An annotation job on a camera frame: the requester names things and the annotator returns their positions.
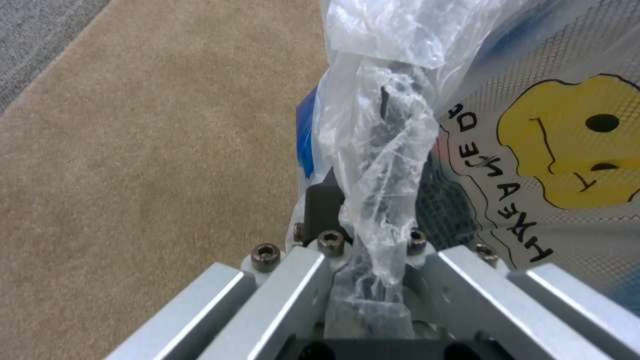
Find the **yellow smiley face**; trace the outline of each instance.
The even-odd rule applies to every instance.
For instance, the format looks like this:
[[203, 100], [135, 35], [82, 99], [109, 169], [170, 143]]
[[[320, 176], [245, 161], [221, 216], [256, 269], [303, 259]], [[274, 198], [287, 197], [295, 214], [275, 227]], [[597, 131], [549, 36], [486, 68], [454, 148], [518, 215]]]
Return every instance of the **yellow smiley face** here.
[[501, 116], [498, 138], [558, 208], [623, 204], [640, 190], [640, 90], [618, 76], [530, 87]]

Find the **bolt head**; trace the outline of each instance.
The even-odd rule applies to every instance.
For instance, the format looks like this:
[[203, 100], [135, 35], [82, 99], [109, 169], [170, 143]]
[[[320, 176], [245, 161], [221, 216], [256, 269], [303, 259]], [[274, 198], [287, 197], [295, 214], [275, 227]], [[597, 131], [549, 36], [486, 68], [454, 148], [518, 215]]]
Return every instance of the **bolt head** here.
[[495, 266], [498, 262], [498, 255], [496, 255], [495, 251], [485, 243], [475, 244], [474, 251], [482, 260], [489, 263], [491, 266]]
[[300, 245], [305, 242], [305, 224], [301, 222], [293, 224], [293, 242]]
[[325, 256], [334, 258], [344, 252], [344, 236], [339, 231], [327, 230], [318, 235], [318, 250]]
[[406, 254], [409, 256], [418, 255], [427, 247], [427, 236], [417, 228], [413, 228], [409, 241], [406, 244]]
[[261, 243], [251, 251], [251, 264], [259, 272], [271, 272], [280, 263], [280, 249], [272, 243]]

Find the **metal frame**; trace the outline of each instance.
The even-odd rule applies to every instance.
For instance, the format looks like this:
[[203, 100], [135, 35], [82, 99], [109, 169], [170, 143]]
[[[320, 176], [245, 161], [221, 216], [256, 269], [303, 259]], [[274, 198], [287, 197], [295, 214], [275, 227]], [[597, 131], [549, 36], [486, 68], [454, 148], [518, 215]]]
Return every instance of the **metal frame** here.
[[609, 358], [466, 247], [406, 276], [429, 321], [456, 338], [490, 336], [517, 359]]
[[274, 359], [324, 313], [333, 274], [319, 252], [295, 247], [199, 359]]
[[107, 359], [195, 358], [254, 290], [252, 276], [215, 263]]
[[[108, 359], [275, 359], [311, 335], [333, 273], [304, 247], [258, 290], [251, 275], [214, 264]], [[506, 275], [459, 246], [408, 265], [404, 284], [414, 320], [493, 338], [517, 359], [640, 359], [640, 319], [554, 265]]]
[[640, 358], [640, 319], [564, 270], [546, 264], [509, 279], [611, 357]]

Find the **gray carpet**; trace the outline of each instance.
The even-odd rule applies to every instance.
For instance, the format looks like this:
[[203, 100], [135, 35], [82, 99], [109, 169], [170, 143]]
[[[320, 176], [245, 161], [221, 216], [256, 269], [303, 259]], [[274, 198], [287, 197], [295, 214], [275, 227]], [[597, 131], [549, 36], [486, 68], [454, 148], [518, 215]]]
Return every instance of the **gray carpet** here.
[[317, 0], [111, 0], [0, 115], [0, 359], [102, 358], [282, 244], [325, 59]]
[[108, 2], [0, 1], [0, 113]]

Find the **clear plastic bag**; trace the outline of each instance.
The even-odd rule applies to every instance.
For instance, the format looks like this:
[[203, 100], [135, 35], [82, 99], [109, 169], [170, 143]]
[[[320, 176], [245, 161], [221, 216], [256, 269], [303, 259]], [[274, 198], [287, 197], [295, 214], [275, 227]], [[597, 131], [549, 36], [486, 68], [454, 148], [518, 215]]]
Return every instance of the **clear plastic bag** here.
[[[630, 234], [638, 232], [640, 197], [623, 191], [638, 179], [626, 175], [637, 172], [636, 163], [628, 161], [635, 145], [628, 141], [640, 129], [633, 121], [640, 103], [637, 2], [327, 0], [323, 6], [330, 67], [317, 88], [310, 127], [315, 167], [306, 183], [321, 182], [333, 169], [345, 195], [340, 224], [354, 239], [352, 257], [334, 279], [325, 336], [413, 336], [401, 283], [406, 241], [416, 220], [437, 249], [486, 242], [512, 268], [552, 259], [638, 312], [640, 250]], [[567, 86], [602, 88], [587, 107], [601, 102], [628, 119], [628, 131], [616, 135], [628, 142], [624, 148], [616, 148], [613, 140], [596, 141], [591, 133], [583, 136], [594, 149], [604, 147], [585, 154], [611, 153], [622, 161], [616, 168], [608, 165], [607, 173], [590, 174], [601, 185], [626, 186], [611, 187], [620, 192], [617, 203], [611, 204], [609, 195], [597, 197], [593, 184], [571, 174], [594, 197], [567, 187], [547, 198], [540, 183], [573, 183], [518, 173], [516, 157], [529, 155], [521, 148], [541, 145], [534, 143], [535, 136], [518, 137], [530, 124], [509, 120], [513, 112], [507, 110], [540, 83], [562, 85], [536, 90], [557, 92], [551, 101], [579, 97], [567, 95]], [[575, 101], [576, 108], [585, 108], [579, 106], [583, 100]], [[568, 103], [547, 106], [556, 111]], [[526, 102], [519, 106], [525, 108]], [[477, 122], [473, 131], [462, 131], [472, 128], [463, 126], [462, 115]], [[578, 125], [549, 126], [577, 134], [585, 119], [574, 120]], [[501, 143], [502, 133], [515, 150]], [[571, 148], [584, 145], [577, 137], [565, 139]], [[478, 146], [476, 158], [460, 150], [472, 143]], [[536, 154], [545, 153], [540, 149]], [[614, 171], [621, 176], [610, 175]], [[516, 193], [521, 188], [527, 190]], [[444, 189], [447, 196], [441, 196]], [[577, 195], [565, 199], [571, 191]], [[296, 209], [299, 218], [300, 203]], [[507, 213], [533, 219], [527, 223], [527, 241], [514, 231], [514, 219], [505, 221]], [[456, 223], [463, 226], [442, 231], [456, 217], [463, 217]], [[602, 234], [607, 241], [601, 241]]]
[[420, 175], [438, 136], [434, 109], [523, 2], [325, 3], [331, 64], [317, 89], [311, 182], [334, 169], [345, 194], [340, 223], [355, 242], [334, 280], [327, 337], [413, 336], [401, 283]]

